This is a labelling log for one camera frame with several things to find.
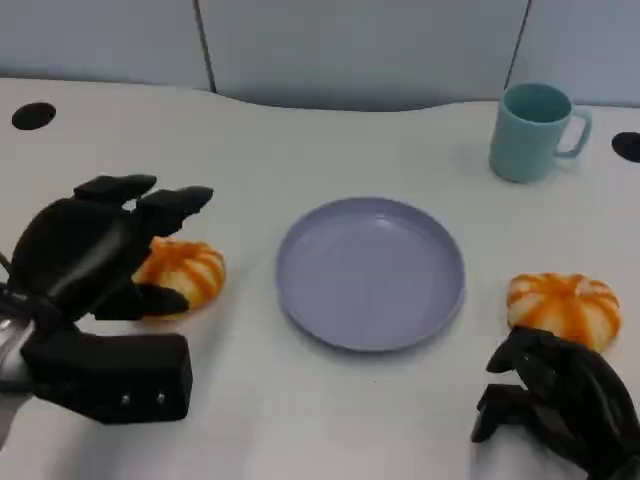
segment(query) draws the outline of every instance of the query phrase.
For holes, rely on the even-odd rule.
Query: black circle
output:
[[[36,130],[42,128],[56,116],[56,107],[46,102],[23,105],[11,117],[11,123],[18,130]]]
[[[640,163],[640,133],[619,133],[611,140],[611,146],[625,160]]]

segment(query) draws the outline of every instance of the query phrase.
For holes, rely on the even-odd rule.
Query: orange and white pumpkin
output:
[[[522,274],[511,280],[508,321],[539,328],[601,352],[620,329],[620,305],[609,286],[584,275]]]
[[[189,310],[193,310],[218,295],[225,276],[222,255],[207,244],[155,237],[151,255],[134,274],[133,281],[171,288],[184,295]]]

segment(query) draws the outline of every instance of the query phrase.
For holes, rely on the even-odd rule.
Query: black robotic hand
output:
[[[640,425],[633,402],[596,352],[541,330],[516,328],[487,371],[515,370],[526,389],[490,384],[471,436],[483,442],[499,425],[522,425],[592,480],[640,479]]]
[[[187,414],[192,375],[184,337],[99,337],[75,325],[86,313],[136,320],[188,308],[179,293],[136,285],[131,276],[153,237],[178,231],[213,192],[142,196],[155,182],[101,176],[80,185],[32,220],[10,263],[0,259],[9,271],[0,284],[0,397],[34,394],[105,423]],[[130,200],[135,209],[123,208]]]

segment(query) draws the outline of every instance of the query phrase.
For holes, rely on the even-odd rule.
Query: wall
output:
[[[191,0],[2,0],[0,75],[209,89]]]
[[[640,105],[637,0],[4,0],[0,75],[204,90],[215,76],[224,95],[311,108],[493,99],[527,2],[510,83]]]
[[[201,0],[223,95],[396,110],[496,98],[526,0]]]
[[[640,105],[638,19],[638,0],[533,0],[511,83],[553,83],[578,103]]]

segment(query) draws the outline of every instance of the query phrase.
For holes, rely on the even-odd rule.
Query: white table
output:
[[[12,113],[36,100],[55,105],[57,117],[40,130],[14,129]],[[219,248],[229,266],[215,305],[178,327],[195,374],[185,421],[105,427],[31,400],[0,454],[0,479],[583,478],[518,430],[502,429],[481,448],[469,434],[492,379],[485,364],[507,334],[505,286],[518,272],[580,272],[613,286],[626,322],[606,358],[640,400],[640,165],[610,148],[615,133],[639,128],[640,111],[592,111],[577,168],[521,186],[487,165],[494,103],[340,113],[166,87],[0,81],[1,251],[76,184],[101,172],[146,172],[159,186],[215,189],[180,235]],[[287,227],[357,195],[428,211],[462,249],[465,306],[429,345],[395,356],[338,354],[278,309],[274,256]]]

